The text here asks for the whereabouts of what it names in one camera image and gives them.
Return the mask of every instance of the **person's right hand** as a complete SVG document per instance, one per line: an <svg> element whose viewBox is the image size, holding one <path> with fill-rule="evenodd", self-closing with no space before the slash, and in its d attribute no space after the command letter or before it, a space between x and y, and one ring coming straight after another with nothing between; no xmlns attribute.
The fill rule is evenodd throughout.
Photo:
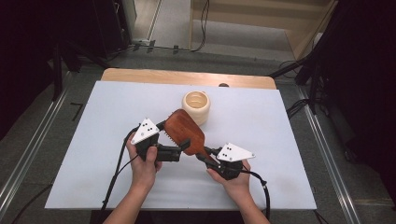
<svg viewBox="0 0 396 224"><path fill-rule="evenodd" d="M248 161L243 160L242 163L248 170L250 170ZM239 204L244 199L250 197L249 174L240 173L237 178L226 180L212 169L207 169L207 172L216 182L220 183L224 187L227 194L236 204Z"/></svg>

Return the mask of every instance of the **person's left hand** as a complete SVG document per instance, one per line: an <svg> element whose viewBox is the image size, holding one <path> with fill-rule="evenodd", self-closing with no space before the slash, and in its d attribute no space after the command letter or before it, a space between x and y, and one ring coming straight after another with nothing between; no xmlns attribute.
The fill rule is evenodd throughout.
<svg viewBox="0 0 396 224"><path fill-rule="evenodd" d="M131 140L134 137L134 133L129 136L126 147L128 148L129 157L133 159L136 155L136 147L132 145ZM155 175L160 171L163 163L161 161L155 161L157 158L157 148L149 147L146 156L146 161L137 156L132 161L132 187L143 189L146 193L149 193L155 182Z"/></svg>

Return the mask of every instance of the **hand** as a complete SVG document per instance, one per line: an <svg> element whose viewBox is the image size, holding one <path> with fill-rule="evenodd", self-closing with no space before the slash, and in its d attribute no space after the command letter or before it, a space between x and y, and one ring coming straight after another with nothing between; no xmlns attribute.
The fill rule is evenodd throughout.
<svg viewBox="0 0 396 224"><path fill-rule="evenodd" d="M250 170L248 161L243 160L242 163L248 170ZM239 204L241 201L246 199L246 197L251 197L249 190L249 174L240 173L237 178L226 180L212 169L207 169L207 172L216 182L220 183L224 187L227 194L236 204Z"/></svg>
<svg viewBox="0 0 396 224"><path fill-rule="evenodd" d="M130 159L133 159L137 155L136 147L131 143L132 138L134 138L134 133L129 136L126 143ZM157 148L149 147L146 161L143 161L139 156L132 161L133 179L131 188L142 189L146 193L149 193L154 185L156 173L163 166L161 161L155 161L156 158Z"/></svg>

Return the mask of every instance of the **forearm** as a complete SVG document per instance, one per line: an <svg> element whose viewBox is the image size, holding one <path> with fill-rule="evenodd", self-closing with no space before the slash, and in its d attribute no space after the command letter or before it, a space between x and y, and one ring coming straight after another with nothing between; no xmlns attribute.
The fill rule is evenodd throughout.
<svg viewBox="0 0 396 224"><path fill-rule="evenodd" d="M244 199L235 201L235 203L239 207L239 211L241 212L245 224L270 223L259 207L254 203L253 198L250 195Z"/></svg>
<svg viewBox="0 0 396 224"><path fill-rule="evenodd" d="M106 224L134 223L139 214L140 207L146 200L149 192L146 189L132 186L119 205L106 219Z"/></svg>

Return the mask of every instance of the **white table surface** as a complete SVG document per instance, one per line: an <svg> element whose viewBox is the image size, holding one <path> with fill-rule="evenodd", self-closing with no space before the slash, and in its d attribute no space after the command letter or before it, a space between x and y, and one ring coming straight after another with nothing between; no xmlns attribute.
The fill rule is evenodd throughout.
<svg viewBox="0 0 396 224"><path fill-rule="evenodd" d="M201 126L207 147L230 142L255 153L251 171L268 181L272 209L316 209L299 150L279 91L98 81L47 200L46 208L99 209L114 175L122 140L144 118L158 123L181 108L188 91L211 100ZM164 133L160 143L173 146ZM128 161L125 150L122 164ZM164 162L142 209L236 210L205 164L182 154ZM130 166L119 175L107 208L114 208L131 184ZM250 178L256 204L265 207L260 181Z"/></svg>

